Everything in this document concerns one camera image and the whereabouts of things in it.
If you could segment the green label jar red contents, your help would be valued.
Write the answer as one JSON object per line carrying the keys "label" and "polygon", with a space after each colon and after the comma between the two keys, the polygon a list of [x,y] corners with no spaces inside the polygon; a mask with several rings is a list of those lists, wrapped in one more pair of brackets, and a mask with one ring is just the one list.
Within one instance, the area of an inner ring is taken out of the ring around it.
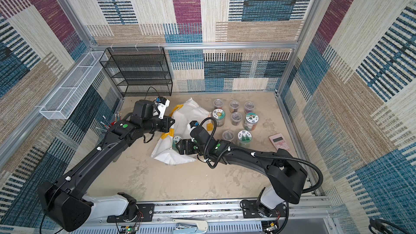
{"label": "green label jar red contents", "polygon": [[174,136],[173,140],[172,140],[172,147],[176,147],[177,144],[181,141],[181,137],[180,136]]}

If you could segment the white canvas tote bag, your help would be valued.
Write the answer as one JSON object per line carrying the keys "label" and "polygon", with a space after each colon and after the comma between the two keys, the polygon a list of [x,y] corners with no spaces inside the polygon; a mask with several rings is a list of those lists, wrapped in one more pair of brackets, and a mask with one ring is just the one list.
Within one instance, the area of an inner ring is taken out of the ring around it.
{"label": "white canvas tote bag", "polygon": [[176,140],[189,139],[191,128],[189,123],[193,120],[201,122],[210,116],[210,112],[201,107],[193,98],[189,98],[183,104],[177,105],[171,117],[175,123],[167,133],[163,133],[154,148],[151,158],[167,165],[179,165],[196,161],[195,155],[179,154],[173,147]]}

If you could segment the green label seed jar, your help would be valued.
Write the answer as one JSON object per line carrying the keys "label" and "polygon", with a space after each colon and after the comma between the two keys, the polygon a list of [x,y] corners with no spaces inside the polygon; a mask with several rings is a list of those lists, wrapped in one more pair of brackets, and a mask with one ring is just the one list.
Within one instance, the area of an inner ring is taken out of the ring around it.
{"label": "green label seed jar", "polygon": [[211,116],[215,119],[217,127],[221,127],[225,124],[225,111],[221,108],[212,111]]}

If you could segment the clear plastic seed jar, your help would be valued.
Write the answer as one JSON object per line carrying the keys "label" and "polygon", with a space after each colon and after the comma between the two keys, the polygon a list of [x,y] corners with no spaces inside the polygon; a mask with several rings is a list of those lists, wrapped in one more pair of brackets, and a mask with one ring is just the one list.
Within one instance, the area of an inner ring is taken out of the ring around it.
{"label": "clear plastic seed jar", "polygon": [[223,102],[222,99],[214,99],[213,105],[214,105],[215,109],[222,109],[223,105],[224,105],[224,102]]}

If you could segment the clear seed jar purple contents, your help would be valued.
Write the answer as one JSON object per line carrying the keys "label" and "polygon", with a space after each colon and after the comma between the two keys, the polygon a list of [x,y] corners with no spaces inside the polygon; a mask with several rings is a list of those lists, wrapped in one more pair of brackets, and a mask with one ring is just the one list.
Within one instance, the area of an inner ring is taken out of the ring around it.
{"label": "clear seed jar purple contents", "polygon": [[231,114],[231,123],[232,123],[234,126],[238,126],[238,125],[241,123],[242,118],[243,118],[243,116],[242,116],[242,114],[241,114],[241,113],[239,113],[239,112],[233,112],[233,113]]}

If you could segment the clear seed jar red contents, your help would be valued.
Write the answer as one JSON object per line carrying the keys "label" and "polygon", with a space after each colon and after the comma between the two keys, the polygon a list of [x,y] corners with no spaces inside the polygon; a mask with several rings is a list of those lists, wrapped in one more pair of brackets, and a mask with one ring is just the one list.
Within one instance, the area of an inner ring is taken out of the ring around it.
{"label": "clear seed jar red contents", "polygon": [[231,100],[229,103],[229,108],[231,113],[238,112],[239,109],[239,102],[237,100]]}

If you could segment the clear seed jar dark contents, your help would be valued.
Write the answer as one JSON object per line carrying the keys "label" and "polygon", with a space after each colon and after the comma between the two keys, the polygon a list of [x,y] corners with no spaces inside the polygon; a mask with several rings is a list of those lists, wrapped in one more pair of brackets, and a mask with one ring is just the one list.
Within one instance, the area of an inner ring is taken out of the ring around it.
{"label": "clear seed jar dark contents", "polygon": [[252,113],[254,111],[254,109],[255,109],[255,104],[252,101],[247,101],[244,104],[244,112],[246,114]]}

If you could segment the clear seed jar brown contents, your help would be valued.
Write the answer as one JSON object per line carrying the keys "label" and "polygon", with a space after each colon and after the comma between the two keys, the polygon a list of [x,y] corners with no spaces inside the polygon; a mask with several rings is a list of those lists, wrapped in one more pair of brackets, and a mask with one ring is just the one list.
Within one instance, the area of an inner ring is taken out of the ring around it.
{"label": "clear seed jar brown contents", "polygon": [[235,134],[231,130],[226,130],[226,131],[223,132],[222,138],[226,141],[229,141],[229,142],[233,143],[234,140],[235,140]]}

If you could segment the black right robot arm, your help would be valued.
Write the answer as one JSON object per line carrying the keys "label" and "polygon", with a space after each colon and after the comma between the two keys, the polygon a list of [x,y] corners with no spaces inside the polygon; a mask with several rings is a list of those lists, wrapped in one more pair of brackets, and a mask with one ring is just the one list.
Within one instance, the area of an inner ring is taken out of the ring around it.
{"label": "black right robot arm", "polygon": [[259,204],[269,210],[288,202],[298,204],[306,182],[307,172],[286,150],[258,152],[239,147],[227,140],[209,142],[207,161],[239,165],[265,175],[270,186],[265,188]]}

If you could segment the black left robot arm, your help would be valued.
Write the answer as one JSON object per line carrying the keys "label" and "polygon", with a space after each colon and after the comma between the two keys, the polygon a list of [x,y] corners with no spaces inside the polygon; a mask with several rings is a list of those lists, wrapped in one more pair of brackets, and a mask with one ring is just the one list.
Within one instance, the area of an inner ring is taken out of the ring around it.
{"label": "black left robot arm", "polygon": [[53,182],[43,182],[37,190],[43,212],[64,230],[74,231],[83,225],[93,204],[84,194],[101,172],[145,133],[168,133],[175,120],[154,116],[137,125],[121,120],[111,126],[103,140],[74,168]]}

